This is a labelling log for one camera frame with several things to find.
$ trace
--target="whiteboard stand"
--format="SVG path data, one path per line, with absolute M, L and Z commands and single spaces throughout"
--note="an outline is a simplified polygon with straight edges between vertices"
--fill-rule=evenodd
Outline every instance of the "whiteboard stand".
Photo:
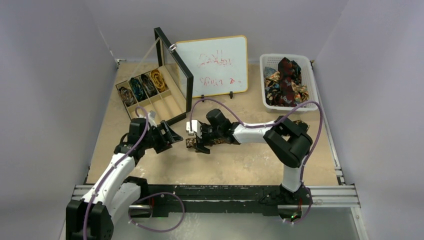
M 176 46 L 193 74 L 193 98 L 229 94 L 232 99 L 235 93 L 248 90 L 248 45 L 245 36 L 179 41 Z M 180 79 L 180 84 L 185 85 L 184 78 Z

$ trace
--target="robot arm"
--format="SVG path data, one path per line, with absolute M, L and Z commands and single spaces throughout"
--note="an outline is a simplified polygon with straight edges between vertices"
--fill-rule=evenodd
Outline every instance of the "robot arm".
M 120 160 L 140 139 L 146 126 L 143 117 L 134 118 L 129 125 L 129 132 L 122 136 L 119 144 L 114 149 L 109 166 L 95 183 L 93 188 L 81 200 L 71 200 L 66 207 L 66 239 L 83 239 L 83 222 L 88 203 L 97 190 L 87 226 L 87 235 L 90 240 L 109 240 L 112 237 L 114 226 L 121 216 L 128 212 L 129 206 L 140 198 L 149 195 L 143 190 L 145 179 L 127 177 L 135 168 L 147 149 L 153 148 L 156 153 L 161 153 L 172 148 L 172 144 L 182 141 L 183 138 L 176 134 L 169 125 L 162 121 L 158 126 L 155 113 L 148 114 L 148 130 L 137 147 L 119 164 Z
M 246 124 L 230 122 L 219 109 L 213 109 L 206 114 L 210 124 L 191 120 L 186 123 L 189 135 L 195 136 L 193 147 L 197 152 L 210 154 L 205 146 L 217 143 L 246 144 L 264 143 L 275 153 L 277 158 L 284 164 L 284 175 L 281 185 L 294 193 L 301 186 L 301 166 L 309 153 L 312 145 L 311 137 L 306 133 L 308 125 L 300 122 L 295 124 L 289 119 L 278 125 L 266 126 L 277 122 L 280 118 L 271 122 L 248 124 L 249 126 L 263 126 L 248 128 Z

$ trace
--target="gray wall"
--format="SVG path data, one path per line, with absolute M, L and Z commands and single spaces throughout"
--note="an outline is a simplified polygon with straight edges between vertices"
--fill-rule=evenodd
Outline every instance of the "gray wall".
M 140 59 L 161 27 L 171 42 L 245 35 L 248 57 L 315 59 L 348 0 L 86 0 L 116 58 Z
M 83 0 L 0 1 L 1 239 L 59 238 L 115 72 Z
M 424 2 L 350 0 L 316 60 L 372 240 L 423 239 Z

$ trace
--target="purple cable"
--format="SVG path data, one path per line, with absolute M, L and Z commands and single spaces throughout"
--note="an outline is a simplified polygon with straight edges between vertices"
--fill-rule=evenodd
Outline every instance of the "purple cable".
M 215 102 L 215 103 L 223 106 L 225 109 L 228 110 L 228 112 L 230 112 L 235 117 L 235 119 L 237 119 L 237 121 L 241 125 L 243 125 L 244 127 L 248 128 L 248 129 L 258 129 L 258 128 L 263 128 L 263 127 L 272 127 L 272 126 L 278 125 L 278 124 L 282 123 L 283 121 L 285 121 L 297 109 L 299 109 L 299 108 L 301 108 L 301 107 L 303 107 L 303 106 L 305 106 L 307 104 L 315 104 L 318 107 L 318 109 L 319 109 L 319 127 L 318 127 L 318 133 L 316 135 L 315 142 L 312 144 L 312 147 L 310 148 L 309 154 L 306 156 L 306 158 L 305 158 L 305 160 L 304 160 L 304 162 L 303 162 L 303 164 L 301 166 L 301 169 L 300 169 L 300 182 L 301 182 L 301 186 L 304 187 L 307 190 L 307 192 L 309 194 L 309 197 L 310 197 L 310 201 L 309 201 L 309 205 L 308 205 L 307 210 L 306 210 L 305 214 L 303 215 L 303 217 L 301 219 L 297 220 L 296 222 L 292 222 L 292 224 L 294 224 L 294 223 L 297 224 L 297 223 L 301 222 L 303 219 L 305 219 L 305 217 L 308 215 L 309 211 L 311 210 L 311 206 L 312 206 L 313 200 L 312 200 L 311 190 L 309 190 L 309 188 L 307 188 L 305 186 L 304 182 L 303 182 L 304 170 L 305 170 L 305 165 L 306 165 L 307 161 L 309 160 L 309 157 L 312 155 L 312 152 L 314 151 L 315 147 L 317 146 L 317 142 L 320 139 L 321 130 L 323 128 L 324 113 L 323 113 L 323 109 L 321 108 L 320 104 L 318 102 L 316 102 L 316 101 L 308 100 L 308 101 L 302 102 L 301 104 L 295 106 L 286 115 L 284 115 L 282 118 L 280 118 L 278 121 L 276 121 L 274 123 L 264 124 L 264 125 L 247 125 L 230 108 L 228 108 L 227 106 L 225 106 L 222 102 L 220 102 L 218 100 L 215 100 L 215 99 L 212 99 L 212 98 L 209 98 L 209 97 L 205 97 L 205 98 L 202 98 L 202 99 L 199 99 L 198 101 L 196 101 L 194 103 L 192 109 L 191 109 L 190 123 L 189 123 L 190 124 L 190 131 L 193 130 L 192 119 L 193 119 L 193 112 L 195 110 L 195 106 L 198 103 L 203 102 L 204 100 L 209 100 L 209 101 Z
M 82 238 L 83 240 L 87 240 L 87 223 L 89 220 L 89 212 L 90 212 L 90 208 L 93 204 L 94 198 L 97 195 L 97 193 L 99 192 L 99 189 L 102 187 L 102 185 L 105 183 L 106 179 L 109 177 L 109 175 L 112 173 L 112 171 L 126 158 L 128 157 L 128 155 L 140 144 L 140 142 L 143 140 L 143 138 L 145 137 L 146 133 L 147 133 L 147 129 L 149 128 L 149 116 L 147 111 L 144 109 L 144 107 L 142 106 L 137 106 L 135 108 L 135 114 L 137 114 L 137 116 L 139 117 L 140 115 L 138 114 L 137 110 L 141 109 L 144 113 L 144 116 L 146 118 L 146 124 L 144 126 L 144 130 L 143 133 L 141 134 L 140 138 L 138 139 L 138 141 L 134 144 L 134 146 L 132 146 L 127 153 L 125 153 L 118 161 L 116 161 L 116 163 L 111 166 L 109 168 L 109 170 L 106 172 L 106 174 L 104 175 L 104 177 L 98 182 L 97 187 L 94 189 L 93 194 L 91 195 L 90 201 L 88 201 L 88 205 L 87 205 L 87 209 L 85 210 L 85 216 L 84 216 L 84 223 L 82 225 Z
M 130 211 L 128 211 L 128 217 L 129 217 L 129 222 L 130 223 L 132 223 L 132 224 L 134 224 L 135 226 L 137 226 L 137 227 L 139 227 L 139 228 L 142 228 L 142 229 L 145 229 L 145 230 L 148 230 L 148 231 L 151 231 L 151 232 L 155 232 L 155 233 L 166 233 L 166 232 L 170 232 L 170 231 L 172 231 L 172 230 L 174 230 L 174 229 L 176 229 L 182 222 L 183 222 L 183 219 L 184 219 L 184 214 L 185 214 L 185 212 L 186 212 L 186 209 L 184 208 L 184 203 L 183 203 L 183 201 L 181 200 L 181 198 L 179 198 L 177 195 L 175 195 L 175 194 L 173 194 L 173 193 L 170 193 L 170 192 L 166 192 L 166 191 L 164 191 L 164 192 L 158 192 L 158 193 L 155 193 L 155 194 L 152 194 L 152 195 L 149 195 L 149 196 L 146 196 L 146 197 L 143 197 L 142 199 L 139 199 L 139 200 L 137 200 L 137 202 L 142 202 L 142 201 L 144 201 L 144 200 L 146 200 L 146 199 L 149 199 L 149 198 L 152 198 L 152 197 L 155 197 L 155 196 L 158 196 L 158 195 L 171 195 L 171 196 L 173 196 L 174 198 L 176 198 L 178 201 L 179 201 L 179 203 L 181 204 L 181 207 L 182 207 L 182 216 L 181 216 L 181 219 L 179 220 L 179 222 L 175 225 L 175 226 L 173 226 L 173 227 L 171 227 L 171 228 L 169 228 L 169 229 L 165 229 L 165 230 L 158 230 L 158 229 L 154 229 L 154 228 L 150 228 L 150 227 L 148 227 L 148 226 L 143 226 L 143 225 L 141 225 L 141 224 L 138 224 L 136 221 L 134 221 L 132 218 L 131 218 L 131 215 L 130 215 Z

